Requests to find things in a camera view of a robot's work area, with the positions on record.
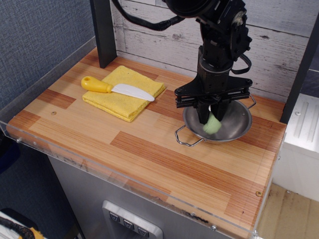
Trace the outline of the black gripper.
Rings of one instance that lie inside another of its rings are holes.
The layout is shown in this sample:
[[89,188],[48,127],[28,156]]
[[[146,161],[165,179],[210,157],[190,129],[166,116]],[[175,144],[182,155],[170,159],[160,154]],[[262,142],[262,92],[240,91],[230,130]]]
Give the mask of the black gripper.
[[197,107],[199,122],[206,124],[209,106],[218,121],[224,118],[230,101],[249,97],[252,80],[229,75],[232,66],[217,69],[211,65],[197,65],[197,75],[189,83],[175,90],[176,107]]

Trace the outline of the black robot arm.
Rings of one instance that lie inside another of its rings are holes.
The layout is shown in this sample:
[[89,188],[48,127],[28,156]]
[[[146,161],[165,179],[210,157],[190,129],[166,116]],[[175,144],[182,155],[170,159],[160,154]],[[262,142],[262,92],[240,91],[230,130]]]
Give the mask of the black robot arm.
[[245,3],[241,0],[168,0],[168,8],[200,24],[202,45],[198,49],[197,75],[175,90],[178,108],[194,107],[199,122],[209,114],[222,120],[233,100],[249,97],[252,80],[240,78],[250,70],[245,56],[252,39],[246,27]]

